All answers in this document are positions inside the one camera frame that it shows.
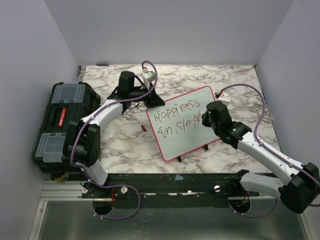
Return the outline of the pink framed whiteboard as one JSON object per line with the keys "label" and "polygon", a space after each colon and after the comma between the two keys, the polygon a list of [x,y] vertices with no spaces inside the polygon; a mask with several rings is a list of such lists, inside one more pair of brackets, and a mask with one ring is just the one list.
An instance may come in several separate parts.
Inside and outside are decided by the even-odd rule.
{"label": "pink framed whiteboard", "polygon": [[202,125],[206,105],[215,100],[212,88],[205,85],[167,99],[164,106],[147,109],[146,115],[165,161],[219,139],[211,128]]}

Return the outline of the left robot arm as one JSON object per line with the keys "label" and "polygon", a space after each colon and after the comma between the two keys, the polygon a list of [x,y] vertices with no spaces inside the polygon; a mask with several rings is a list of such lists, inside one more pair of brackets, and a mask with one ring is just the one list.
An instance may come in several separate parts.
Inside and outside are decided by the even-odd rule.
{"label": "left robot arm", "polygon": [[63,156],[70,164],[79,168],[94,182],[93,191],[101,198],[107,197],[111,185],[107,182],[108,173],[99,160],[102,131],[116,118],[123,115],[132,103],[142,102],[147,108],[165,105],[155,90],[157,73],[143,68],[139,78],[131,71],[121,72],[118,86],[93,113],[68,124]]}

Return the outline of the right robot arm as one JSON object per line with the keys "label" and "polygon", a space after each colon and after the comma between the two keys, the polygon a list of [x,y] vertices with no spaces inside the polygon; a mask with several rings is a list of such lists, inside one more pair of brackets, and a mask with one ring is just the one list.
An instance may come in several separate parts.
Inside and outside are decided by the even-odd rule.
{"label": "right robot arm", "polygon": [[241,170],[230,183],[230,191],[241,196],[256,192],[280,200],[289,210],[301,214],[320,194],[320,172],[309,162],[303,164],[263,142],[250,127],[233,121],[221,101],[206,105],[202,125],[211,128],[220,140],[253,157],[275,176]]}

